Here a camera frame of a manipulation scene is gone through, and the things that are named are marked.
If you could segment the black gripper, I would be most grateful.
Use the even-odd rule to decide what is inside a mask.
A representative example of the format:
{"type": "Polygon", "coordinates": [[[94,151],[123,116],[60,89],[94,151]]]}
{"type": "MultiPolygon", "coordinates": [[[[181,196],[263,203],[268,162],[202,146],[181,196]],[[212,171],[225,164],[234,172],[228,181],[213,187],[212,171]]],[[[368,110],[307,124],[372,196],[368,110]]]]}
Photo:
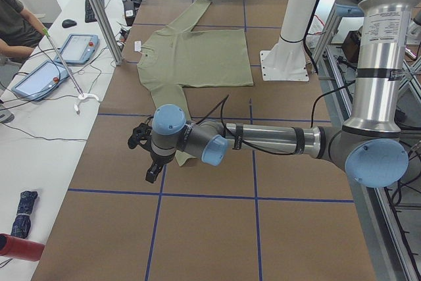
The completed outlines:
{"type": "Polygon", "coordinates": [[[175,154],[176,149],[174,147],[170,149],[152,148],[150,156],[153,162],[146,172],[145,180],[149,183],[154,183],[163,170],[164,165],[170,163],[174,159],[175,154]]]}

